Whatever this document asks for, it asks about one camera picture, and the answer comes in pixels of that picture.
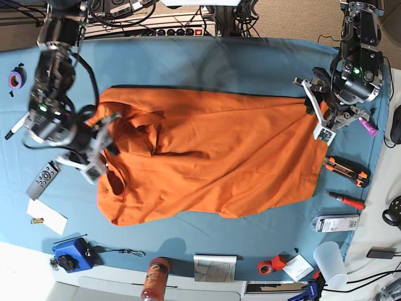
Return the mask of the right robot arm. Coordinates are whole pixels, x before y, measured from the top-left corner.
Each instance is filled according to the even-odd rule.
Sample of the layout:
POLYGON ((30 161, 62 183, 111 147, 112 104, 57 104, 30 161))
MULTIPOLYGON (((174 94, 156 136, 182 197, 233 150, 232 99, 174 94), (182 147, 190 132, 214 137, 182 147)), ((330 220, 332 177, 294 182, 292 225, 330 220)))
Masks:
POLYGON ((80 45, 93 14, 92 1, 51 1, 41 30, 41 49, 34 83, 30 93, 28 115, 23 126, 37 144, 25 145, 31 150, 63 149, 56 160, 79 169, 88 177, 97 178, 108 172, 103 156, 119 153, 110 132, 110 125, 120 114, 113 113, 89 125, 100 104, 100 94, 91 66, 80 56, 80 45), (75 81, 75 66, 80 64, 88 73, 95 103, 76 110, 67 92, 75 81))

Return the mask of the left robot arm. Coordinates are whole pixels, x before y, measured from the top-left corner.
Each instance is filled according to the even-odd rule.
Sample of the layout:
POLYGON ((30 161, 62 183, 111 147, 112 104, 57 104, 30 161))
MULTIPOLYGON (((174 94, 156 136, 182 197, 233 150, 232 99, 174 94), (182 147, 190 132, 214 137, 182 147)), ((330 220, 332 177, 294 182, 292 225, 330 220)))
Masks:
POLYGON ((314 67, 310 81, 295 78, 306 93, 306 112, 318 123, 313 137, 331 144, 338 129, 369 114, 357 105, 376 99, 383 86, 379 17, 384 1, 341 1, 343 24, 338 54, 328 70, 314 67))

